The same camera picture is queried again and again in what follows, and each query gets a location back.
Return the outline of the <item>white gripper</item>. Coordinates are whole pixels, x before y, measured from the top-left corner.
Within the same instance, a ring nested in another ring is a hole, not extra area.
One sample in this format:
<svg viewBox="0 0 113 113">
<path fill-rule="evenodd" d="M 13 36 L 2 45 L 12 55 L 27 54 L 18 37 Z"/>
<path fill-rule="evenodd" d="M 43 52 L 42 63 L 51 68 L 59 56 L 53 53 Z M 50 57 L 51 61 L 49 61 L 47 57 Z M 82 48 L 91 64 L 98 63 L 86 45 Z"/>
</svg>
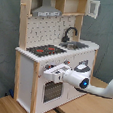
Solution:
<svg viewBox="0 0 113 113">
<path fill-rule="evenodd" d="M 58 66 L 52 67 L 49 70 L 45 70 L 43 73 L 43 76 L 49 81 L 60 83 L 62 82 L 63 75 L 66 71 L 67 71 L 67 66 L 58 65 Z"/>
</svg>

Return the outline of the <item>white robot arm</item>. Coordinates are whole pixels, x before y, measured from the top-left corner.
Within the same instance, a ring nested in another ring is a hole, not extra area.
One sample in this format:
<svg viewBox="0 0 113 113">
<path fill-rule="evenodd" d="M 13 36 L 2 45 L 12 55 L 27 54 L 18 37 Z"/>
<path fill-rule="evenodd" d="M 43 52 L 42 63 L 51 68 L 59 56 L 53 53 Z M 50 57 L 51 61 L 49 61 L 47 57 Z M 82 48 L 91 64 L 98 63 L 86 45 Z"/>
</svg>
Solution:
<svg viewBox="0 0 113 113">
<path fill-rule="evenodd" d="M 106 97 L 107 99 L 113 98 L 113 79 L 107 87 L 99 88 L 91 85 L 90 74 L 90 68 L 86 65 L 80 64 L 71 69 L 69 65 L 62 63 L 49 70 L 46 69 L 43 76 L 55 84 L 60 82 L 69 83 L 81 93 L 90 93 L 98 97 Z"/>
</svg>

